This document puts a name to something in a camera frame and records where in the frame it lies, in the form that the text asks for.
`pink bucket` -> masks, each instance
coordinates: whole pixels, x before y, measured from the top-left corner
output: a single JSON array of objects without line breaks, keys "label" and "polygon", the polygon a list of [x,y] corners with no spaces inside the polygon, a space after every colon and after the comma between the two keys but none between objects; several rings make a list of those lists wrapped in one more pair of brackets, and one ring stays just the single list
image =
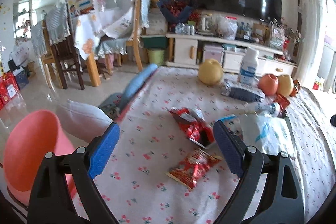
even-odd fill
[{"label": "pink bucket", "polygon": [[[38,168],[47,152],[56,156],[74,152],[58,117],[48,110],[30,113],[11,132],[5,147],[3,169],[13,196],[28,205]],[[71,175],[66,175],[68,189],[76,193]]]}]

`white tv cabinet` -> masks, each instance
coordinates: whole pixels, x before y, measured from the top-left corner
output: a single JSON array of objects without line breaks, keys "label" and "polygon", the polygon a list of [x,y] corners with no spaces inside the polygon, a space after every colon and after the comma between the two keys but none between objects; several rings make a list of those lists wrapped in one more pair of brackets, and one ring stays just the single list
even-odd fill
[{"label": "white tv cabinet", "polygon": [[[264,55],[274,57],[274,54],[283,55],[283,53],[281,51],[274,50],[257,43],[248,43],[238,40],[226,40],[219,37],[181,35],[175,33],[167,33],[166,37],[169,38],[169,60],[166,62],[166,65],[169,67],[198,69],[199,65],[196,65],[198,41],[231,44],[241,47],[252,47],[259,50],[260,57],[256,76],[263,76],[267,73],[274,75],[291,75],[293,70],[297,67],[290,62],[270,60],[265,58]],[[228,73],[238,73],[244,55],[245,53],[241,52],[224,51],[223,71]]]}]

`red apple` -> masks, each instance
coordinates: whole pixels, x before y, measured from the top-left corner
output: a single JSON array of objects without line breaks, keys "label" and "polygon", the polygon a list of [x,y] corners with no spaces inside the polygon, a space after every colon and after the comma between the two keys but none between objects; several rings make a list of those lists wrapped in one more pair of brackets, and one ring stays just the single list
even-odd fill
[{"label": "red apple", "polygon": [[266,96],[273,96],[278,89],[278,78],[275,75],[267,74],[264,75],[258,83],[258,88],[260,88]]}]

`drawer handle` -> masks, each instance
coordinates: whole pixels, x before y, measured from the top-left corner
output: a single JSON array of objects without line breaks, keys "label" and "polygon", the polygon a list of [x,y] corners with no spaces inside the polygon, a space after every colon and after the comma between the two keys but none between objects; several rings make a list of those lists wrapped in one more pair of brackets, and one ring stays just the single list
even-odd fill
[{"label": "drawer handle", "polygon": [[195,47],[191,46],[190,47],[190,59],[194,59],[194,55],[195,55]]}]

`floor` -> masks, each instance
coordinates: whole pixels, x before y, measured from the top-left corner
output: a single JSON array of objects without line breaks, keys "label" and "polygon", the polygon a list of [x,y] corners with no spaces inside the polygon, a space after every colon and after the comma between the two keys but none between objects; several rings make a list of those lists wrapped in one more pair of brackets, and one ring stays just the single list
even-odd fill
[{"label": "floor", "polygon": [[[135,63],[126,63],[122,67],[115,67],[110,79],[101,78],[99,87],[92,87],[86,71],[83,73],[85,90],[80,90],[76,75],[66,76],[68,89],[63,90],[53,85],[49,89],[41,70],[29,79],[29,84],[21,90],[0,111],[0,162],[3,159],[3,151],[10,132],[29,113],[40,109],[55,111],[56,105],[70,99],[72,101],[98,106],[110,94],[122,92],[128,82],[137,74]],[[85,145],[83,141],[68,135],[75,147]]]}]

